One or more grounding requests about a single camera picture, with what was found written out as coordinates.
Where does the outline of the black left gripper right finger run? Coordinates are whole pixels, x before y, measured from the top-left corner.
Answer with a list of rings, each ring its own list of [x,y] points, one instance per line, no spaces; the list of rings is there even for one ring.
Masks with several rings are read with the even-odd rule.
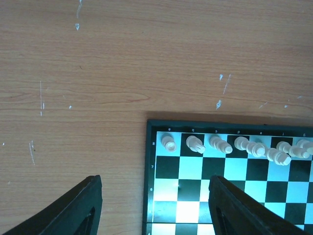
[[[208,205],[217,235],[307,235],[222,176],[210,178]]]

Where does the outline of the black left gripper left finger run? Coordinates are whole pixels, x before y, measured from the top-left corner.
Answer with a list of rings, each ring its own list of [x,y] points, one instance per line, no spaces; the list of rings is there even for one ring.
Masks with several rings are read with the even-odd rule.
[[[88,176],[6,235],[96,235],[102,211],[100,175]]]

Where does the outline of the white chess piece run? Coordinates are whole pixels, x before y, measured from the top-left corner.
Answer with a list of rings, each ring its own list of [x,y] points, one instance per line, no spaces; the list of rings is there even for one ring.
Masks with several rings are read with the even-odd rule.
[[[307,159],[310,156],[310,154],[305,149],[300,148],[296,145],[290,145],[288,142],[285,141],[278,142],[276,148],[289,154],[291,157]]]
[[[174,152],[177,148],[176,142],[171,135],[163,135],[161,143],[168,152]]]
[[[230,154],[233,151],[232,146],[228,142],[226,142],[225,140],[222,140],[218,136],[211,136],[209,139],[209,144],[213,148],[225,154]]]
[[[289,165],[291,162],[291,157],[288,154],[276,148],[267,149],[265,156],[269,161],[277,165]]]
[[[253,155],[254,157],[261,157],[265,154],[265,147],[261,143],[250,142],[245,137],[237,137],[234,141],[234,146],[242,151],[246,151],[248,154]]]
[[[299,140],[296,144],[298,147],[305,149],[310,155],[313,154],[313,142],[308,140]]]
[[[206,149],[202,141],[196,136],[189,136],[186,139],[186,145],[193,152],[198,152],[200,154],[203,154]]]

